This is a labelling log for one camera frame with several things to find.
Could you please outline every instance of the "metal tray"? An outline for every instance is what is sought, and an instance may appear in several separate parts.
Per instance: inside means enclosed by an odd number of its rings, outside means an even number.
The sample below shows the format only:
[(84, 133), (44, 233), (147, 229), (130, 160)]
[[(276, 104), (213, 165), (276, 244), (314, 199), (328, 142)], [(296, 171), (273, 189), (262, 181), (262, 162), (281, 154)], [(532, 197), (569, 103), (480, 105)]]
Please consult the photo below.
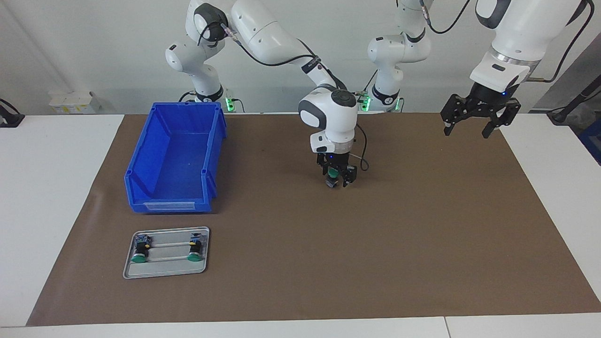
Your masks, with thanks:
[[(193, 233), (200, 234), (199, 240), (202, 243), (200, 256), (203, 258), (200, 262), (188, 260), (189, 243)], [(134, 233), (125, 261), (125, 268), (123, 269), (123, 278), (161, 277), (203, 272), (207, 267), (209, 256), (209, 234), (210, 230), (207, 227), (138, 231)], [(147, 235), (152, 239), (144, 263), (132, 262), (132, 257), (135, 254), (134, 240), (138, 235)]]

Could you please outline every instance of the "brown surface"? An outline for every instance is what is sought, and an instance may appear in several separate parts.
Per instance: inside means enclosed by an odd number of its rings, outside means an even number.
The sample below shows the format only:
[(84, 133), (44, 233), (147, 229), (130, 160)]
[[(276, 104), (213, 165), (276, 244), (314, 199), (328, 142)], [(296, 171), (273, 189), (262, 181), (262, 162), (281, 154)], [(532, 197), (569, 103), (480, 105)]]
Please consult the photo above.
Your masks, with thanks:
[[(439, 119), (360, 116), (371, 170), (330, 190), (298, 116), (229, 117), (215, 213), (148, 216), (127, 116), (28, 325), (601, 312), (502, 135)], [(123, 279), (134, 232), (190, 226), (212, 231), (204, 273)]]

